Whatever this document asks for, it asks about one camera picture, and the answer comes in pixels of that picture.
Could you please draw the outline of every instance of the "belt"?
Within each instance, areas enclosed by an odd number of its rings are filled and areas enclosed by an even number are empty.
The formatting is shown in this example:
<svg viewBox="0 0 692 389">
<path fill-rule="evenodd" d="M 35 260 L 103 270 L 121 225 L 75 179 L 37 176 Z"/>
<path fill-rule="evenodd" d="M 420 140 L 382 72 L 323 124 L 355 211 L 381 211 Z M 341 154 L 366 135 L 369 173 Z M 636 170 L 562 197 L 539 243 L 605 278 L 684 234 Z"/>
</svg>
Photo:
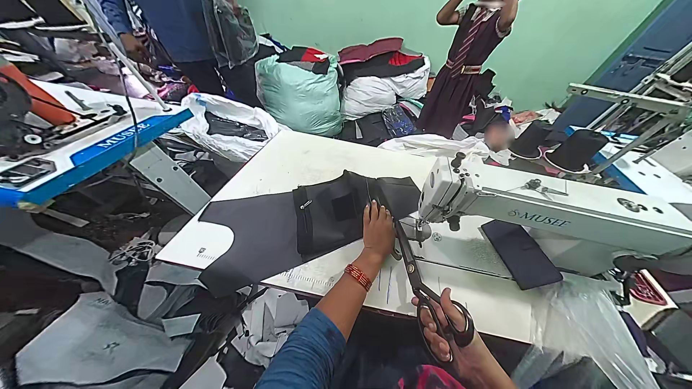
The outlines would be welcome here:
<svg viewBox="0 0 692 389">
<path fill-rule="evenodd" d="M 451 60 L 447 60 L 447 63 L 445 64 L 445 66 L 452 69 L 454 66 L 454 62 Z M 459 74 L 480 74 L 480 70 L 482 67 L 483 67 L 482 65 L 477 65 L 477 66 L 462 65 L 462 67 L 459 69 Z"/>
</svg>

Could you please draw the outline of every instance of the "striped tie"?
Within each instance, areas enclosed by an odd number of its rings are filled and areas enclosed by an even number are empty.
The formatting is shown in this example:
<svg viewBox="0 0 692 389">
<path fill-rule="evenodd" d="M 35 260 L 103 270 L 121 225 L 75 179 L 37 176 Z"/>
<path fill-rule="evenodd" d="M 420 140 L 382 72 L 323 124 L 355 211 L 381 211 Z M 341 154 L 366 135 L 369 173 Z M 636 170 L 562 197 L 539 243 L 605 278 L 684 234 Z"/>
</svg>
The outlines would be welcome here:
<svg viewBox="0 0 692 389">
<path fill-rule="evenodd" d="M 483 23 L 483 18 L 485 17 L 487 12 L 488 10 L 486 8 L 481 8 L 481 11 L 478 13 L 478 16 L 476 17 L 476 20 L 473 21 L 471 28 L 468 30 L 466 39 L 464 39 L 462 47 L 459 49 L 459 53 L 457 54 L 456 59 L 454 59 L 454 64 L 451 67 L 450 71 L 452 73 L 452 78 L 459 77 L 459 74 L 461 74 L 462 65 L 466 60 L 468 52 L 471 50 L 471 44 L 473 43 L 473 39 L 475 38 L 476 34 L 478 34 L 480 25 L 481 23 Z"/>
</svg>

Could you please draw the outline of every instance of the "blue door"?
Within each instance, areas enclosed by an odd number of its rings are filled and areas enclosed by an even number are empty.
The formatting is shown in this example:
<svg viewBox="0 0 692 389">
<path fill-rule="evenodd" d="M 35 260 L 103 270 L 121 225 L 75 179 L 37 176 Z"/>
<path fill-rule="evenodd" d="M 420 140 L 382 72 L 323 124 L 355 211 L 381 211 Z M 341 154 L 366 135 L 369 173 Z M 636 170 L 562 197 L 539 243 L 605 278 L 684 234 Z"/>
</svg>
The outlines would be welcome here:
<svg viewBox="0 0 692 389">
<path fill-rule="evenodd" d="M 675 0 L 593 83 L 629 92 L 658 66 L 692 42 L 692 0 Z M 555 121 L 554 128 L 586 127 L 612 103 L 578 96 Z"/>
</svg>

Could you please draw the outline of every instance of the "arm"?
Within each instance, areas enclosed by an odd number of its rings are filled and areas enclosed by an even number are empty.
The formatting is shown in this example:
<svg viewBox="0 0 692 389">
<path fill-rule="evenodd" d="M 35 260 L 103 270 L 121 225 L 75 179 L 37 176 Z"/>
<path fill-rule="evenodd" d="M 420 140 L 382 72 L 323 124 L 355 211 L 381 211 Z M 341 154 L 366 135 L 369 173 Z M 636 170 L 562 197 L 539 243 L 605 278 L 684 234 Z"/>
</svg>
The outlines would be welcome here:
<svg viewBox="0 0 692 389">
<path fill-rule="evenodd" d="M 457 8 L 463 0 L 449 0 L 447 4 L 442 7 L 442 9 L 437 13 L 437 23 L 440 26 L 450 26 L 453 24 L 459 24 L 459 19 L 461 15 Z"/>
<path fill-rule="evenodd" d="M 435 307 L 435 314 L 441 326 L 449 325 L 444 314 L 447 314 L 456 328 L 465 328 L 464 315 L 459 309 L 452 305 L 451 290 L 445 288 L 442 291 L 441 307 L 431 301 Z M 413 304 L 418 305 L 418 298 L 413 298 Z M 471 344 L 460 349 L 456 344 L 450 345 L 435 331 L 435 322 L 430 315 L 430 311 L 424 309 L 421 312 L 421 322 L 425 327 L 423 335 L 430 343 L 432 352 L 441 361 L 448 361 L 450 352 L 453 355 L 454 370 L 462 379 L 462 383 L 469 388 L 478 389 L 516 389 L 512 380 L 502 369 L 495 357 L 490 353 L 488 347 L 476 332 Z"/>
<path fill-rule="evenodd" d="M 514 23 L 519 9 L 519 0 L 504 0 L 504 7 L 500 10 L 500 19 L 498 20 L 498 29 L 502 32 L 507 32 Z"/>
<path fill-rule="evenodd" d="M 120 36 L 127 56 L 138 62 L 149 62 L 149 51 L 132 35 L 132 24 L 124 0 L 98 0 L 106 19 Z"/>
<path fill-rule="evenodd" d="M 374 201 L 363 212 L 363 246 L 353 265 L 374 280 L 394 247 L 392 216 Z M 328 388 L 366 294 L 344 273 L 291 333 L 255 389 Z"/>
</svg>

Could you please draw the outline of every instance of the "blue sleeve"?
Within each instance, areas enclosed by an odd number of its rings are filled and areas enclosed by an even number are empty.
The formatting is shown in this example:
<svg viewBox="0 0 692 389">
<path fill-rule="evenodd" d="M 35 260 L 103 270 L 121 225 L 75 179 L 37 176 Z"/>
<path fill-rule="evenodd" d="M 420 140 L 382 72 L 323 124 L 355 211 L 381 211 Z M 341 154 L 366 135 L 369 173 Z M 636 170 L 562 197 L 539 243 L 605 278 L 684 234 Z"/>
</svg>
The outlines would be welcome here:
<svg viewBox="0 0 692 389">
<path fill-rule="evenodd" d="M 255 389 L 328 388 L 345 348 L 341 331 L 313 308 L 272 359 Z"/>
<path fill-rule="evenodd" d="M 125 0 L 98 0 L 98 3 L 116 33 L 132 33 Z"/>
</svg>

